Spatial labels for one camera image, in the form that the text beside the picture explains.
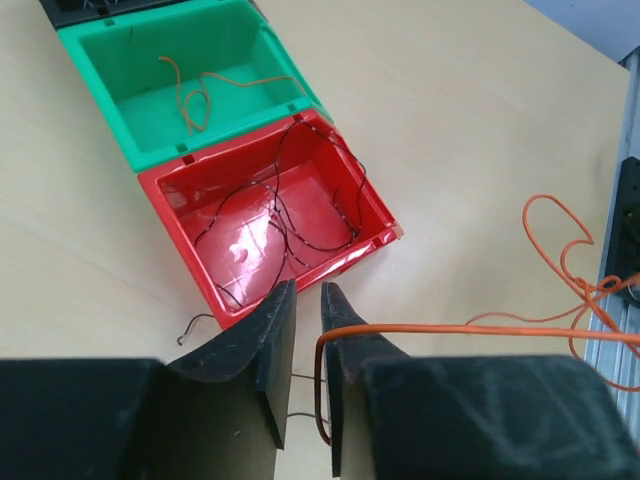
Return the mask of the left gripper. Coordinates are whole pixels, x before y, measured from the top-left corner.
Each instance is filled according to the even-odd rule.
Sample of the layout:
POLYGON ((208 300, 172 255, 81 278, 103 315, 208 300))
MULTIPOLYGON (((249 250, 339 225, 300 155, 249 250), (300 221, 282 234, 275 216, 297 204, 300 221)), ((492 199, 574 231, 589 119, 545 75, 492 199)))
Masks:
MULTIPOLYGON (((1 365, 5 479, 271 479, 286 437, 296 284, 165 366, 1 365)), ((343 479, 635 479, 606 387, 558 356, 411 359, 378 333, 325 343, 343 479)))

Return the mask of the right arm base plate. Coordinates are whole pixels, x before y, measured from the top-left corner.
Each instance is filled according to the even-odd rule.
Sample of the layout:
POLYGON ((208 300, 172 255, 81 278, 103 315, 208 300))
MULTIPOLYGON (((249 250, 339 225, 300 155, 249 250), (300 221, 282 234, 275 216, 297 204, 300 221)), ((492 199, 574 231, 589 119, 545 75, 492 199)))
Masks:
POLYGON ((625 281, 639 273, 639 159, 621 164, 610 241, 612 273, 625 281))

